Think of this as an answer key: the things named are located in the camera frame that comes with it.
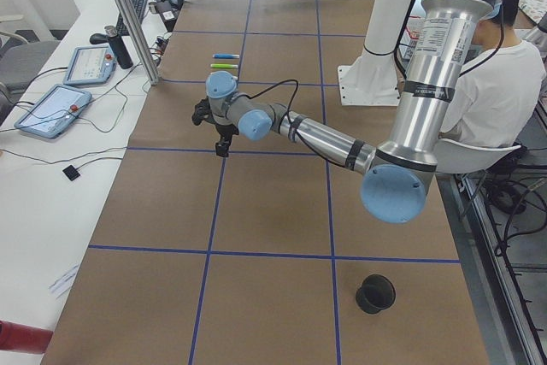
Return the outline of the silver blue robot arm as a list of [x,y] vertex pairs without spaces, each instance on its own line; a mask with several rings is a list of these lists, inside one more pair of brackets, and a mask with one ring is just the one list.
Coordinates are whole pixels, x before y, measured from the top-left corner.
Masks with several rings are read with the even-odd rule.
[[404,223],[424,208],[437,169],[434,146],[473,31],[493,16],[501,0],[422,0],[425,25],[408,68],[390,137],[378,146],[352,138],[278,103],[258,103],[238,90],[225,72],[206,81],[207,96],[193,122],[207,121],[220,134],[218,156],[227,156],[232,136],[257,141],[276,132],[305,144],[318,156],[363,176],[364,207],[375,218]]

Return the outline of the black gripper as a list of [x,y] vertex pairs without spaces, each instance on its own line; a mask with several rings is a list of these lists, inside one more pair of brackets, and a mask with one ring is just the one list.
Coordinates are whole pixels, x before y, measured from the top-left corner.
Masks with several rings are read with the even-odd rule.
[[217,156],[229,157],[229,146],[232,143],[234,135],[238,135],[238,128],[234,125],[215,125],[216,131],[219,133],[220,139],[215,144]]

